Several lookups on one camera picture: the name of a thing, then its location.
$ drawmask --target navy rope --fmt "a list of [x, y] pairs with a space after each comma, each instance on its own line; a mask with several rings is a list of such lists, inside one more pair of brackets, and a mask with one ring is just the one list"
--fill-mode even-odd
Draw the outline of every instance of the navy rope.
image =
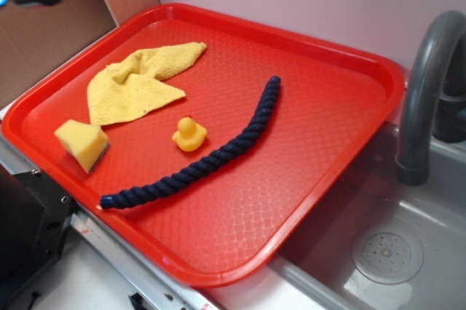
[[273, 76], [266, 84], [253, 118], [237, 137], [231, 139], [218, 150], [212, 151], [199, 161], [191, 163], [180, 172], [163, 177], [151, 185], [134, 186], [130, 190], [121, 190], [118, 194], [105, 195], [100, 198], [100, 206], [108, 208], [131, 208], [155, 199], [169, 197], [187, 188], [200, 178], [207, 177], [221, 166], [243, 155], [254, 146], [269, 123], [272, 112], [280, 94], [280, 77]]

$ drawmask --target plastic tray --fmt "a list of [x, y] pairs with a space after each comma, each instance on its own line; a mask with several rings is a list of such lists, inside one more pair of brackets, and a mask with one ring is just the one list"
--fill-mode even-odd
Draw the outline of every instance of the plastic tray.
[[[111, 145], [86, 175], [53, 132], [89, 122], [86, 89], [140, 48], [202, 41], [196, 64], [167, 80], [187, 97], [142, 119], [104, 127]], [[282, 79], [268, 129], [246, 155], [186, 190], [142, 207], [106, 210], [100, 196], [171, 175], [239, 134], [264, 84]], [[358, 154], [404, 92], [376, 55], [184, 4], [141, 13], [27, 92], [4, 135], [95, 217], [176, 279], [225, 285], [263, 266]], [[172, 142], [178, 120], [208, 131], [194, 153]]]

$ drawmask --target faucet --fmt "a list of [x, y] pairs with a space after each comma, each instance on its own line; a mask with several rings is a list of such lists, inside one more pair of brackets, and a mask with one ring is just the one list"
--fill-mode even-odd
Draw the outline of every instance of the faucet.
[[436, 17], [414, 61], [398, 134], [401, 183], [428, 180], [432, 136], [447, 143], [466, 139], [466, 15], [455, 10]]

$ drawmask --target yellow towel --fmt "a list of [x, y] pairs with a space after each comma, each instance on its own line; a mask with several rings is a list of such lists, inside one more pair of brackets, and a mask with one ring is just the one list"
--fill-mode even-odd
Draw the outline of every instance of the yellow towel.
[[87, 87], [90, 123], [133, 121], [185, 97], [183, 90], [161, 81], [193, 66], [206, 48], [204, 43], [192, 42], [140, 49], [121, 63], [108, 65]]

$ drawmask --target sink basin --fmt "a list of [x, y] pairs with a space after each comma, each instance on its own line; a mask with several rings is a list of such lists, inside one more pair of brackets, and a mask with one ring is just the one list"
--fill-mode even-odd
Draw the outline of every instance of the sink basin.
[[397, 134], [380, 129], [279, 258], [332, 309], [466, 309], [466, 151], [433, 140], [430, 179], [404, 186]]

